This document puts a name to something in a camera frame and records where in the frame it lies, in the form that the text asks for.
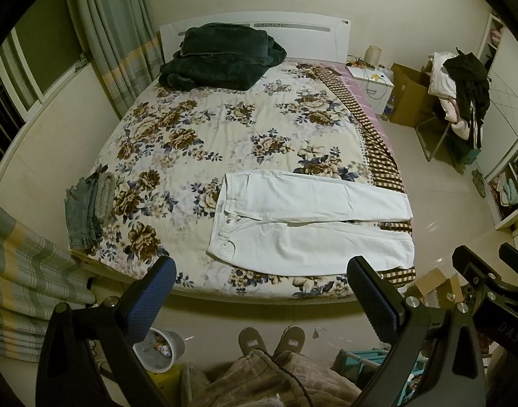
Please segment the white pants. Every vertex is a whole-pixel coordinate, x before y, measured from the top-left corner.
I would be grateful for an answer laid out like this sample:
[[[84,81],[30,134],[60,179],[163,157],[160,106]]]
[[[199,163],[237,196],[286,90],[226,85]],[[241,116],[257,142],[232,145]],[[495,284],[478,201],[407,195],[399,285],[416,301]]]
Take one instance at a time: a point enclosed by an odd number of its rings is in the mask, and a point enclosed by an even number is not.
[[[278,170],[224,176],[207,251],[275,276],[332,276],[362,256],[376,271],[408,269],[414,241],[383,223],[413,218],[406,194]]]

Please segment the open cardboard box on floor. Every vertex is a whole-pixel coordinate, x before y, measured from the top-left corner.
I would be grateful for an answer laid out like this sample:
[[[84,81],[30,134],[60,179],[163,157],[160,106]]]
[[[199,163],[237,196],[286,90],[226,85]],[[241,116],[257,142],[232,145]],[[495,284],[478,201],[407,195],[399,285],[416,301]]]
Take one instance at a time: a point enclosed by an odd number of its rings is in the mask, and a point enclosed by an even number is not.
[[[424,306],[434,309],[452,309],[464,302],[458,274],[445,276],[435,268],[407,286],[405,297],[414,297]]]

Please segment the white trash bin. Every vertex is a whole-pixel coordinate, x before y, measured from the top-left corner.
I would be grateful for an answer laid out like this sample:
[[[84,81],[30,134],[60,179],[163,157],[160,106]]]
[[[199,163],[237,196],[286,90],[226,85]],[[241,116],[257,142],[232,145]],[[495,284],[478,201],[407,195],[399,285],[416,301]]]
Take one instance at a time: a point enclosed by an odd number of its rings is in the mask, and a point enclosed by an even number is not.
[[[184,339],[177,333],[150,327],[145,338],[133,345],[142,366],[156,374],[172,368],[185,352]]]

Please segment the white wardrobe shelf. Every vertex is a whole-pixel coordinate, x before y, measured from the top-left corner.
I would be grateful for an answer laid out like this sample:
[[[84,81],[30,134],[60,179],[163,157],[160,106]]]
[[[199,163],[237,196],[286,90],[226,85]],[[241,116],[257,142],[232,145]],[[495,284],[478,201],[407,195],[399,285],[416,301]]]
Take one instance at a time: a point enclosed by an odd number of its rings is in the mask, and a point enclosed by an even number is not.
[[[472,180],[500,230],[518,221],[518,41],[497,15],[489,16],[479,58],[488,71],[490,106]]]

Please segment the near green striped curtain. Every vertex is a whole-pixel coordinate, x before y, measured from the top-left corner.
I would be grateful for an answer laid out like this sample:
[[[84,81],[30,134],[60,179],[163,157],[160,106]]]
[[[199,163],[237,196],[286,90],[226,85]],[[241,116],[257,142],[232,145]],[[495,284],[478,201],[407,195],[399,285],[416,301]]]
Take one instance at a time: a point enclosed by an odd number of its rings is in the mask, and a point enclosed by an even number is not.
[[[0,355],[39,360],[57,304],[96,302],[78,260],[0,207]]]

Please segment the green striped curtain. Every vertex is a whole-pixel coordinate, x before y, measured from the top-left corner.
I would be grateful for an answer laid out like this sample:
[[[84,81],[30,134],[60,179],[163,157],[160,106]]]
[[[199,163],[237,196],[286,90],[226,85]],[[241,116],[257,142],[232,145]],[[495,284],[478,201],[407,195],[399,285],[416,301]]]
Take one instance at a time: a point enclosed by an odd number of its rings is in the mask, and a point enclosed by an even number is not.
[[[120,116],[158,76],[161,47],[146,0],[69,0],[85,49]]]
[[[39,360],[57,304],[96,302],[78,260],[0,207],[0,355]]]

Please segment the teal plastic stool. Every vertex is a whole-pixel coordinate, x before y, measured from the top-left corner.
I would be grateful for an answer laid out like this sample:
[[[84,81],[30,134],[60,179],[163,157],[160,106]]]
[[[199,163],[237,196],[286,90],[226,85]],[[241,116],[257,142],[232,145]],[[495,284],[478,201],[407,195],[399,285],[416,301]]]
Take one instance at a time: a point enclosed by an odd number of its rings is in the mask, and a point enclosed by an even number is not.
[[[382,366],[388,350],[373,348],[365,351],[341,349],[337,354],[332,370],[363,389]]]

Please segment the brown checkered blanket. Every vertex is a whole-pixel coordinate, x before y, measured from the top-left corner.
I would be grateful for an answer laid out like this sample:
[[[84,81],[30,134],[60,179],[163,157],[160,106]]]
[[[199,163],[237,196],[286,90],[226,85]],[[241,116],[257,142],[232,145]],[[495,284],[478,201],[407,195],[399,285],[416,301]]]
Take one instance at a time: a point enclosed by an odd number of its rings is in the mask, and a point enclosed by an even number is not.
[[[342,71],[335,68],[334,64],[312,64],[312,69],[313,74],[334,93],[356,119],[357,128],[364,139],[364,156],[372,184],[375,187],[406,193],[387,136],[353,76],[349,75],[347,69]],[[413,236],[411,219],[379,223],[379,228]],[[416,279],[416,271],[415,267],[395,267],[380,271],[379,276],[401,289]]]

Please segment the left slipper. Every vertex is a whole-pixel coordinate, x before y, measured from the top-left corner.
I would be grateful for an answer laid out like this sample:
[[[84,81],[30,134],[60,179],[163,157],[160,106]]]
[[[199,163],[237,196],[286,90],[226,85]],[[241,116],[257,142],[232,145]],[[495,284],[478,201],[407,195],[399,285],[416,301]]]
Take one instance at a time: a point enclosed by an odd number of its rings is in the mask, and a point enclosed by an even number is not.
[[[246,327],[238,334],[238,345],[242,355],[249,355],[253,350],[267,352],[261,334],[252,327]]]

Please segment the brown plush pajama legs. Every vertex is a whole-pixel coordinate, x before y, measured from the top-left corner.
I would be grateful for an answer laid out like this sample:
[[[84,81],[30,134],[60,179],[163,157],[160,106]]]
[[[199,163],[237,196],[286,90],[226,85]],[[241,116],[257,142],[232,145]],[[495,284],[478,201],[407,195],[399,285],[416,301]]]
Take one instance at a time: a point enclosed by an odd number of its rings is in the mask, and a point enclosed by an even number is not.
[[[181,369],[182,406],[350,406],[361,390],[305,355],[254,349],[215,381],[190,363]]]

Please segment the cardboard box by nightstand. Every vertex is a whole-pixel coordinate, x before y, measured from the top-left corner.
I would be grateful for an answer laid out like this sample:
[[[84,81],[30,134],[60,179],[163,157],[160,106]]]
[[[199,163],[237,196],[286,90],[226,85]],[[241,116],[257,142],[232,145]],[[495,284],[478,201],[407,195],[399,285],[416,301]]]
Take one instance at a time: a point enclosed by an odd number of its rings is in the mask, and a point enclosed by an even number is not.
[[[428,93],[430,77],[410,67],[394,63],[393,110],[390,121],[394,124],[416,128],[433,116],[436,97]]]

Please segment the chair with clothes pile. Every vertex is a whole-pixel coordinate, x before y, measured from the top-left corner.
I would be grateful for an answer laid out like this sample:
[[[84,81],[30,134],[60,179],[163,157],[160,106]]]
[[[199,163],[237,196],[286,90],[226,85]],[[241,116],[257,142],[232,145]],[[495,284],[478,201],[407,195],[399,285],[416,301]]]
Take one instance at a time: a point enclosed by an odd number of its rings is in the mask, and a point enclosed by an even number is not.
[[[488,71],[473,53],[457,51],[430,54],[423,72],[429,77],[427,93],[434,98],[433,119],[443,128],[437,144],[446,146],[462,172],[481,152],[491,103]]]

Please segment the white nightstand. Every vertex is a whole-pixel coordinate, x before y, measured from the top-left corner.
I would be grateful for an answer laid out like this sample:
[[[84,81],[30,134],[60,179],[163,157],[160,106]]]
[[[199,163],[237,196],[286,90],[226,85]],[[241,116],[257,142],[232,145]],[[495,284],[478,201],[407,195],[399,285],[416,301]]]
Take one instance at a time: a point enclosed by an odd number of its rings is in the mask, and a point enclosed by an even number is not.
[[[367,98],[373,111],[381,116],[391,99],[394,84],[379,67],[376,69],[347,65],[349,73]]]

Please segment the floral bed quilt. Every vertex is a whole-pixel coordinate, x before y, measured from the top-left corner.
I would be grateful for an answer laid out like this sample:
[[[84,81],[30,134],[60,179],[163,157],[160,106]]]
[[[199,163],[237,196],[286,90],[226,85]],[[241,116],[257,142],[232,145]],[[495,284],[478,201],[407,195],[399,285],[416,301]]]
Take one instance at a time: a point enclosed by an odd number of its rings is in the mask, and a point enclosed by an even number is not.
[[[277,169],[372,184],[356,119],[315,77],[284,62],[251,89],[175,91],[151,84],[95,161],[115,174],[101,241],[77,251],[100,275],[133,281],[162,255],[186,297],[287,304],[348,301],[344,275],[272,276],[206,253],[226,173]]]

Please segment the dark green folded blanket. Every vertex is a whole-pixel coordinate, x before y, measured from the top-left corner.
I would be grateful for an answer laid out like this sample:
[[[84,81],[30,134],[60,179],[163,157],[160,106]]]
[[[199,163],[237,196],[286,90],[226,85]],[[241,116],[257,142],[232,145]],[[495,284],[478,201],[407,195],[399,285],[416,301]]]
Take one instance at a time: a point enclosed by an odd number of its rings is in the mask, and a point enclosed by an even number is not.
[[[200,87],[247,91],[286,56],[286,49],[266,31],[207,23],[186,31],[180,49],[161,66],[158,82],[179,91]]]

